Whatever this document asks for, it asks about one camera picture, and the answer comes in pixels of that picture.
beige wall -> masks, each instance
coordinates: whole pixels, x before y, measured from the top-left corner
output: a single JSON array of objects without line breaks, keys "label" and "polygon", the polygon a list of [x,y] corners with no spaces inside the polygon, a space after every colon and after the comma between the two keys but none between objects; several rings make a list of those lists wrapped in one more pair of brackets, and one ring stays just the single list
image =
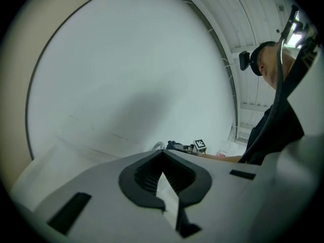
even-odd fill
[{"label": "beige wall", "polygon": [[25,104],[33,69],[59,25],[88,0],[29,0],[17,15],[0,54],[0,176],[10,189],[31,162]]}]

black shirt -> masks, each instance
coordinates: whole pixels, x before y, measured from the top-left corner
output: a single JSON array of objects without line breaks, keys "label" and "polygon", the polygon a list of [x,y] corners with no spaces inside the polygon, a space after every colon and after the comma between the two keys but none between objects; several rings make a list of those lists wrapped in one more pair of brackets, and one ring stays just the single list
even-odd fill
[{"label": "black shirt", "polygon": [[[282,151],[282,149],[295,140],[300,139],[304,132],[302,127],[292,109],[287,97],[296,88],[302,78],[305,76],[309,65],[312,60],[306,55],[303,49],[300,50],[296,61],[287,76],[281,91],[280,105],[271,127],[263,134],[255,145],[251,157],[248,159],[249,164],[260,165],[264,157],[272,152]],[[252,129],[247,150],[251,147],[253,142],[258,137],[263,126],[265,125],[267,118],[269,117],[271,107],[265,111],[264,116]]]}]

black device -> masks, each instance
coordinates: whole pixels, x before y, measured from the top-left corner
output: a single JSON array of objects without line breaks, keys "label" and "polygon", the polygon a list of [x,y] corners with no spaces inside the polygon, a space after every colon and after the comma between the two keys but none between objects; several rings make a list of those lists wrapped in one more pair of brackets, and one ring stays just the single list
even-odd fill
[{"label": "black device", "polygon": [[239,67],[242,71],[246,70],[250,64],[250,53],[243,51],[239,54]]}]

ceiling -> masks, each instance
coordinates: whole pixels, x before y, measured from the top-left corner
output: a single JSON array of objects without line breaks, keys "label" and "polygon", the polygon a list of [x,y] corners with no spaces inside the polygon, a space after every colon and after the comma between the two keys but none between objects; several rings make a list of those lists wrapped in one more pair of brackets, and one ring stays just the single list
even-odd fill
[{"label": "ceiling", "polygon": [[239,68],[238,55],[266,41],[278,41],[293,0],[191,0],[204,14],[223,47],[236,91],[236,140],[247,143],[250,132],[272,105],[275,90],[262,77]]}]

person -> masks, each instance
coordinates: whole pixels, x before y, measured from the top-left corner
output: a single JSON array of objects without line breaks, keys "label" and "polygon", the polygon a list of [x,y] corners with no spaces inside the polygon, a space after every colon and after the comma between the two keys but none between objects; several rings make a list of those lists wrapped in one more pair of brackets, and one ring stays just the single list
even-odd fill
[{"label": "person", "polygon": [[[278,46],[279,44],[276,42],[262,43],[252,52],[250,57],[250,66],[253,73],[257,76],[263,76],[263,79],[274,89],[277,87]],[[247,163],[260,165],[267,154],[281,151],[287,144],[300,139],[304,135],[302,127],[287,101],[287,97],[304,77],[312,61],[313,55],[307,52],[307,48],[304,48],[304,46],[301,48],[297,58],[294,58],[287,48],[282,50],[283,86],[279,109],[271,127],[253,147]],[[252,129],[247,150],[260,134],[269,117],[271,108],[272,106],[265,111],[260,122]],[[198,156],[229,162],[238,162],[241,158],[241,156],[216,157],[202,153],[198,153]]]}]

